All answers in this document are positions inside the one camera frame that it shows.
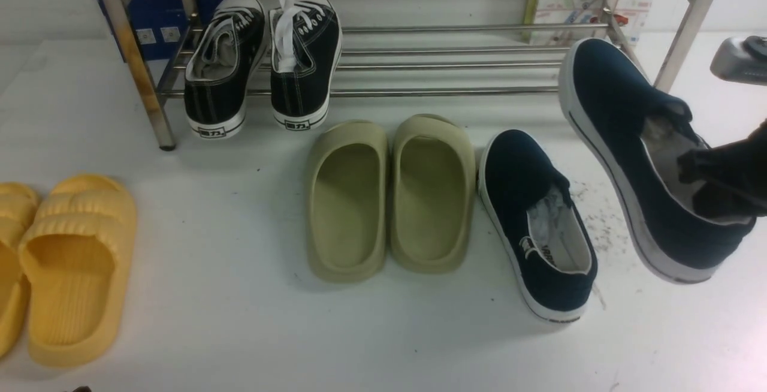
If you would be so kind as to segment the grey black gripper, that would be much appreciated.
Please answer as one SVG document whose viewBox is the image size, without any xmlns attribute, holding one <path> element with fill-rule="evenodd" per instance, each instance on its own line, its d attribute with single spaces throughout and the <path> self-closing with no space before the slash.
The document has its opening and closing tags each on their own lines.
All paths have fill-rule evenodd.
<svg viewBox="0 0 767 392">
<path fill-rule="evenodd" d="M 730 37 L 721 42 L 710 65 L 726 82 L 766 85 L 766 37 Z M 745 140 L 679 157 L 680 182 L 701 182 L 692 197 L 704 218 L 766 215 L 766 122 Z"/>
</svg>

